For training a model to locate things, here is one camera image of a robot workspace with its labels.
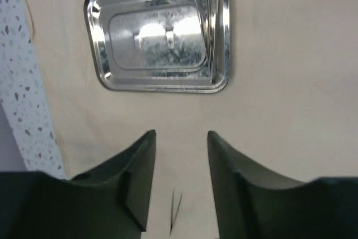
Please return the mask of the beige cloth wrap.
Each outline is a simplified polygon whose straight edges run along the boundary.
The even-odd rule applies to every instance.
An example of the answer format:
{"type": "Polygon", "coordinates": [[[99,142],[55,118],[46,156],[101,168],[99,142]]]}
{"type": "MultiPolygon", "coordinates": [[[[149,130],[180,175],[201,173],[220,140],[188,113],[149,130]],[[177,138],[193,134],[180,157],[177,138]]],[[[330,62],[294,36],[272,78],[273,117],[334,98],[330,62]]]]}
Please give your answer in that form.
{"type": "Polygon", "coordinates": [[[357,175],[357,0],[229,1],[230,81],[218,93],[186,94],[104,88],[84,0],[26,0],[66,176],[156,131],[146,238],[218,236],[210,130],[300,181],[357,175]],[[169,236],[173,189],[183,197],[169,236]]]}

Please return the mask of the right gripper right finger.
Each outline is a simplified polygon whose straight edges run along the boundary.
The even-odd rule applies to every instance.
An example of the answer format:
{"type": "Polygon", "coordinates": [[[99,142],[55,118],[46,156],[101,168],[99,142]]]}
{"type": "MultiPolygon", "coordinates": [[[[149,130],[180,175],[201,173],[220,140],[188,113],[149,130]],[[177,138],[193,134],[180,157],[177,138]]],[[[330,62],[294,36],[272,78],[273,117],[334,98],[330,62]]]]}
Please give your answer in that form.
{"type": "Polygon", "coordinates": [[[220,238],[356,238],[357,178],[302,182],[281,175],[208,132],[220,238]]]}

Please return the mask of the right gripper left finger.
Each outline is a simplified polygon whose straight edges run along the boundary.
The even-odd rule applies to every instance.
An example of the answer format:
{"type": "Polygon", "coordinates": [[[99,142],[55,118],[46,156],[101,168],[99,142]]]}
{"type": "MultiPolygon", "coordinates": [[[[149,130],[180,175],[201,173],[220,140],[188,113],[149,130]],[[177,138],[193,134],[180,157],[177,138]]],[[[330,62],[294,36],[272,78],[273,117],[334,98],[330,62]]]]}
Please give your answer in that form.
{"type": "Polygon", "coordinates": [[[2,238],[140,238],[156,158],[149,130],[126,150],[70,180],[1,173],[2,238]]]}

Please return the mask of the steel surgical instrument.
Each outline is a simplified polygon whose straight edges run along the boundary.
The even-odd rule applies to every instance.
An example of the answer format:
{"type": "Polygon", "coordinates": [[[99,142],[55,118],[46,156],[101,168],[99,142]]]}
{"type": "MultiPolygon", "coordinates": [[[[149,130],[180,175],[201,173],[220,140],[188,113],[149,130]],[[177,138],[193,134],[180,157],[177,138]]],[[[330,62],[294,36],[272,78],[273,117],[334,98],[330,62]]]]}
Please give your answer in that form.
{"type": "Polygon", "coordinates": [[[169,236],[171,236],[173,229],[175,227],[178,213],[181,207],[182,197],[183,197],[183,193],[180,193],[178,200],[176,200],[175,189],[173,189],[172,199],[171,199],[169,236]]]}

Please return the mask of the thin steel tweezers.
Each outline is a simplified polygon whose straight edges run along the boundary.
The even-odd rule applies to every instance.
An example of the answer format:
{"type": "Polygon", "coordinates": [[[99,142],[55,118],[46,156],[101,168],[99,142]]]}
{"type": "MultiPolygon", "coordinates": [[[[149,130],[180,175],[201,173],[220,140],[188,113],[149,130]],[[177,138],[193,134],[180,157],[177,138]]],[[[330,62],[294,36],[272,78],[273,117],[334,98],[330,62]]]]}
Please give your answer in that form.
{"type": "Polygon", "coordinates": [[[205,44],[205,59],[208,63],[210,82],[216,76],[216,26],[218,24],[219,0],[194,0],[198,13],[201,33],[205,44]]]}

